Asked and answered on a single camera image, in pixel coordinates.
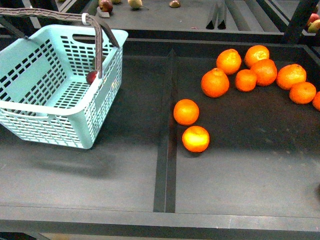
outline gray basket handle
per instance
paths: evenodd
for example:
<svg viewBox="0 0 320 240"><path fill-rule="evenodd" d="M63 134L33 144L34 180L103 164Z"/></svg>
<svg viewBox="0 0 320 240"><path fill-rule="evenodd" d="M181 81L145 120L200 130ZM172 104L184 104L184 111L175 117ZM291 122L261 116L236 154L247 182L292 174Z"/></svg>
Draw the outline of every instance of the gray basket handle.
<svg viewBox="0 0 320 240"><path fill-rule="evenodd" d="M10 17L38 17L63 20L67 22L83 22L94 27L95 30L95 70L99 72L99 78L102 78L102 50L103 35L102 29L110 39L114 47L119 48L119 44L107 23L87 13L71 14L62 13L40 8L4 8L0 7L0 15Z"/></svg>

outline shopping basket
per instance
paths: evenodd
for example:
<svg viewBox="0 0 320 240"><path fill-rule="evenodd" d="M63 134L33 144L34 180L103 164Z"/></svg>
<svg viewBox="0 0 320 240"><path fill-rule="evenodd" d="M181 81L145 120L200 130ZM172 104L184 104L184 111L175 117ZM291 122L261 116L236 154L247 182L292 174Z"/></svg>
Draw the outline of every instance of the shopping basket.
<svg viewBox="0 0 320 240"><path fill-rule="evenodd" d="M120 88L128 33L88 14L0 8L0 15L93 26L44 26L0 51L0 123L25 141L91 148ZM74 35L95 36L95 44ZM94 59L98 74L89 85Z"/></svg>

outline citrus fruit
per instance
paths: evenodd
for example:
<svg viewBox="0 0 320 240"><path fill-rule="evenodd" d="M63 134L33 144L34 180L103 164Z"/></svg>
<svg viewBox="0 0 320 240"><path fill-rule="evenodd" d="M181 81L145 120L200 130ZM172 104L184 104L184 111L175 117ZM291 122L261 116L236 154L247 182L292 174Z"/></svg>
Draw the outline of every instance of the citrus fruit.
<svg viewBox="0 0 320 240"><path fill-rule="evenodd" d="M277 78L277 67L271 59L262 59L253 64L250 70L257 74L256 84L258 86L268 86Z"/></svg>
<svg viewBox="0 0 320 240"><path fill-rule="evenodd" d="M295 63L281 68L275 82L283 90L290 90L293 84L302 83L306 80L306 70Z"/></svg>
<svg viewBox="0 0 320 240"><path fill-rule="evenodd" d="M241 92L250 92L256 87L257 78L257 74L252 70L240 70L235 76L235 87Z"/></svg>
<svg viewBox="0 0 320 240"><path fill-rule="evenodd" d="M188 127L182 134L182 143L184 147L193 153L201 153L206 150L209 142L209 133L202 126Z"/></svg>
<svg viewBox="0 0 320 240"><path fill-rule="evenodd" d="M228 76L222 69L216 67L203 75L201 79L202 91L210 98L222 96L228 91L229 86Z"/></svg>
<svg viewBox="0 0 320 240"><path fill-rule="evenodd" d="M320 111L320 91L315 94L315 97L312 100L312 105Z"/></svg>
<svg viewBox="0 0 320 240"><path fill-rule="evenodd" d="M244 56L244 63L248 68L251 68L253 64L262 60L269 59L270 53L268 48L263 45L252 46L246 51Z"/></svg>
<svg viewBox="0 0 320 240"><path fill-rule="evenodd" d="M290 99L296 104L308 104L316 96L316 87L310 82L295 83L289 93Z"/></svg>
<svg viewBox="0 0 320 240"><path fill-rule="evenodd" d="M232 75L239 70L241 62L241 56L237 50L231 48L219 54L216 67L223 70L226 75Z"/></svg>
<svg viewBox="0 0 320 240"><path fill-rule="evenodd" d="M175 104L173 117L180 125L191 125L195 123L199 117L199 107L190 99L182 99Z"/></svg>

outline red apple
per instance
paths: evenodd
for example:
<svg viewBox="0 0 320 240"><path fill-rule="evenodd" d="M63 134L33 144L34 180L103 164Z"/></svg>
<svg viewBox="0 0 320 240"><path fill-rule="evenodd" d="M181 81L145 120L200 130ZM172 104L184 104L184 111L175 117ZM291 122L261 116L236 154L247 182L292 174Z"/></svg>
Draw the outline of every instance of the red apple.
<svg viewBox="0 0 320 240"><path fill-rule="evenodd" d="M91 85L94 82L94 80L97 77L97 73L98 71L91 71L86 75L85 80L89 85Z"/></svg>
<svg viewBox="0 0 320 240"><path fill-rule="evenodd" d="M99 7L102 12L105 12L105 13L108 12L109 14L114 9L114 6L113 6L111 0L100 0Z"/></svg>
<svg viewBox="0 0 320 240"><path fill-rule="evenodd" d="M308 24L313 23L315 20L318 19L320 19L319 15L316 13L312 13L306 25L308 26Z"/></svg>

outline gray surface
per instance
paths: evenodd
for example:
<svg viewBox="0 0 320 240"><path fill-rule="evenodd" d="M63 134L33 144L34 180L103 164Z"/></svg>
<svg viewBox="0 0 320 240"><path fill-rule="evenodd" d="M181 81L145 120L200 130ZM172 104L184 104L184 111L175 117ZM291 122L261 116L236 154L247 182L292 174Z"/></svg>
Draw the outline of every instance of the gray surface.
<svg viewBox="0 0 320 240"><path fill-rule="evenodd" d="M282 7L283 12L286 14L286 16L291 19L292 16L295 13L295 10L298 7L299 0L276 0L278 4Z"/></svg>
<svg viewBox="0 0 320 240"><path fill-rule="evenodd" d="M224 97L210 99L200 90L218 53L235 48L243 56L249 46L128 40L123 85L90 151L24 142L1 127L0 229L172 238L242 233L247 240L272 230L319 237L319 112L293 104L276 86L238 92L234 76ZM302 64L319 89L320 62L308 48L267 46L279 68L288 58ZM209 130L211 144L190 154L178 128L176 213L157 213L156 146L168 62L158 55L171 48L179 56L178 96L197 101L196 124Z"/></svg>
<svg viewBox="0 0 320 240"><path fill-rule="evenodd" d="M88 13L95 15L98 0L93 0ZM142 1L146 8L139 10L132 10L126 0L121 4L114 4L113 11L110 18L105 18L105 21L113 29L126 30L190 30L191 28L198 28L199 30L206 30L209 13L213 6L211 0L182 0L181 7L169 7L170 1L162 0L144 0ZM252 9L250 9L246 1L231 0L228 3L228 8L238 8L236 14L231 14L231 10L226 12L226 29L225 30L210 30L216 31L252 31L264 32L260 26L259 21L255 19ZM265 13L256 14L257 17L263 14L263 18L267 17ZM242 19L249 21L250 27L241 29ZM275 30L274 24L268 30Z"/></svg>
<svg viewBox="0 0 320 240"><path fill-rule="evenodd" d="M166 59L123 62L93 150L24 142L0 126L0 205L153 211Z"/></svg>

